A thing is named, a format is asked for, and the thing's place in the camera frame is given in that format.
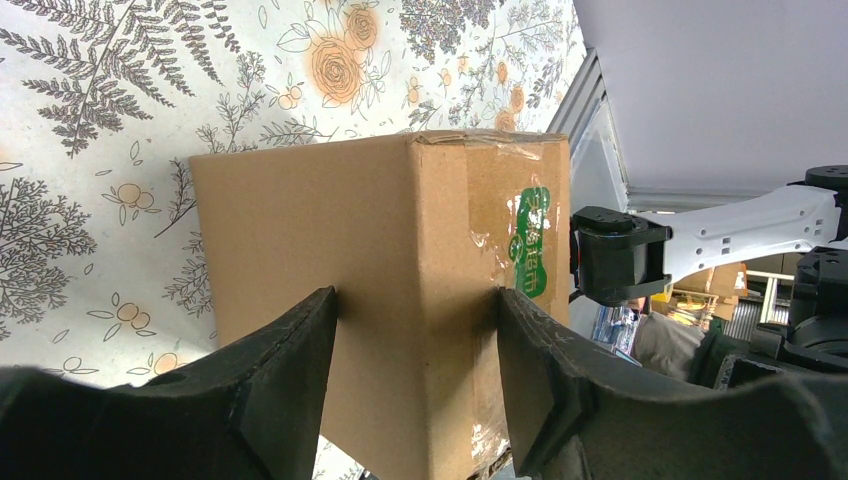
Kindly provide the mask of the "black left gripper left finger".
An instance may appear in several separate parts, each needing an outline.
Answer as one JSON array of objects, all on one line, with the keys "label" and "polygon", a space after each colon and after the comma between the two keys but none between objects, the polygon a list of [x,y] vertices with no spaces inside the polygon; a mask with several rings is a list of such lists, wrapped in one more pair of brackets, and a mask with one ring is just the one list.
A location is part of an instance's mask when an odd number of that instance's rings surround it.
[{"label": "black left gripper left finger", "polygon": [[308,479],[337,325],[333,288],[140,387],[1,372],[5,479]]}]

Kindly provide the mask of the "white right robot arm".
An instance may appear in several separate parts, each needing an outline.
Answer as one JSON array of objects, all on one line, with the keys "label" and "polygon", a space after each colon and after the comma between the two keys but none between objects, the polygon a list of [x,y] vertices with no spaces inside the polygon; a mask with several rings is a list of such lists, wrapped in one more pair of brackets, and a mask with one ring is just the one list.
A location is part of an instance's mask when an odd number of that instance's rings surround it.
[{"label": "white right robot arm", "polygon": [[764,196],[689,212],[628,214],[587,206],[571,217],[578,291],[605,306],[648,297],[708,268],[799,253],[788,323],[755,328],[731,383],[780,370],[847,371],[847,168],[809,169]]}]

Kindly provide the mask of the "brown cardboard express box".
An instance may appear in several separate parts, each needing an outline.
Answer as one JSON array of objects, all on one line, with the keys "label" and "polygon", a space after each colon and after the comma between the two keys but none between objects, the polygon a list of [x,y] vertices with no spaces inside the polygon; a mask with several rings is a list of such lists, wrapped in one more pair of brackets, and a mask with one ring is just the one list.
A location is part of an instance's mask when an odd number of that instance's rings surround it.
[{"label": "brown cardboard express box", "polygon": [[425,131],[189,164],[221,345],[333,286],[326,439],[381,479],[468,479],[504,453],[494,296],[568,317],[566,136]]}]

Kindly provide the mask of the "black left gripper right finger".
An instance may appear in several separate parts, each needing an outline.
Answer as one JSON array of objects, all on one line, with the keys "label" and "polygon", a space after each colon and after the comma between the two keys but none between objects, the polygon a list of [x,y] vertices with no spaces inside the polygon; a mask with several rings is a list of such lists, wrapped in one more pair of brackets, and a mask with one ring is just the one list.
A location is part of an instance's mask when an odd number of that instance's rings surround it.
[{"label": "black left gripper right finger", "polygon": [[637,366],[497,294],[515,471],[534,479],[843,479],[847,379],[780,372],[715,390]]}]

